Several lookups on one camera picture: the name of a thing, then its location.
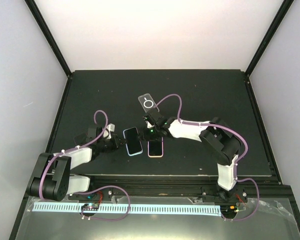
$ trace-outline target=black smartphone screen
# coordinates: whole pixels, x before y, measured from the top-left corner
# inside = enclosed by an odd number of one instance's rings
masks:
[[[126,149],[130,156],[143,152],[136,127],[124,130],[123,135],[126,139]]]
[[[162,141],[149,141],[148,144],[149,156],[161,157],[164,154]]]

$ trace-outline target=white wall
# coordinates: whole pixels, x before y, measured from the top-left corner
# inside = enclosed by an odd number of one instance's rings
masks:
[[[36,0],[72,70],[248,67],[283,0]]]
[[[66,76],[23,0],[0,0],[0,240],[8,239]]]
[[[300,209],[300,0],[294,1],[251,82],[285,184]]]

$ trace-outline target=black metal frame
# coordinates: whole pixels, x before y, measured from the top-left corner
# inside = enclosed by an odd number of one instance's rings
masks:
[[[253,56],[247,70],[244,73],[244,82],[246,90],[250,99],[250,103],[253,109],[253,113],[257,122],[259,133],[263,142],[263,146],[266,152],[266,156],[269,162],[269,167],[272,172],[270,177],[254,177],[256,180],[261,198],[288,198],[293,210],[294,217],[297,222],[297,226],[300,232],[300,212],[293,195],[292,189],[290,186],[282,185],[280,173],[270,146],[270,142],[265,130],[265,126],[262,121],[262,117],[256,102],[256,98],[250,84],[249,76],[256,67],[258,61],[260,60],[262,54],[267,48],[270,40],[274,36],[276,30],[278,29],[280,23],[282,22],[284,16],[288,12],[288,9],[292,5],[294,0],[284,0],[281,7],[279,8],[274,20],[272,21],[268,31],[266,32],[260,46],[258,47],[255,55]],[[70,90],[72,82],[72,73],[69,69],[54,37],[52,36],[43,16],[41,15],[36,3],[34,0],[25,0],[28,5],[31,13],[33,14],[35,20],[37,21],[39,27],[41,28],[45,38],[47,39],[49,45],[51,46],[55,56],[57,57],[60,65],[62,66],[65,74],[68,76],[67,83],[62,95],[62,99],[59,105],[59,109],[53,124],[51,135],[46,147],[46,152],[52,150],[52,146],[55,141],[56,133],[58,131],[59,123],[65,107],[67,96]],[[93,176],[91,181],[97,183],[95,187],[103,187],[106,185],[117,185],[122,188],[125,188],[127,192],[132,196],[158,196],[160,193],[167,193],[169,196],[180,196],[183,194],[184,197],[197,197],[203,194],[204,188],[210,188],[215,186],[217,183],[217,177],[203,177],[200,180],[193,179],[180,179],[176,180],[175,178],[169,177],[159,177],[157,180],[150,180],[143,178],[142,181],[135,177],[119,177],[119,176]],[[245,188],[249,197],[256,197],[256,189],[253,184],[241,184]],[[24,209],[26,207],[28,197],[25,196],[22,200],[19,213],[17,215],[16,221],[14,223],[10,240],[13,240],[17,236],[18,228],[20,226]]]

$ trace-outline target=white magnetic ring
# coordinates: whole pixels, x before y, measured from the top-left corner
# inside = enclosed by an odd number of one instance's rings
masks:
[[[150,103],[151,103],[151,106],[146,106],[146,102],[150,102]],[[146,101],[144,101],[143,106],[144,106],[146,109],[150,109],[150,108],[152,108],[152,107],[154,106],[154,102],[151,101],[151,100],[146,100]]]

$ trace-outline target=black table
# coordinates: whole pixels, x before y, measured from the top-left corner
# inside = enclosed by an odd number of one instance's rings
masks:
[[[77,70],[57,129],[52,151],[75,146],[74,137],[94,123],[96,110],[104,110],[115,132],[142,127],[144,110],[138,96],[150,93],[158,102],[168,94],[182,98],[181,118],[208,121],[222,118],[248,142],[249,151],[238,165],[240,176],[271,176],[269,162],[240,70]],[[171,97],[159,108],[175,117],[179,100]],[[97,121],[104,124],[102,114]],[[217,164],[202,143],[189,139],[164,139],[164,156],[149,158],[147,143],[143,154],[128,156],[123,147],[101,154],[96,160],[72,172],[106,176],[216,176]]]

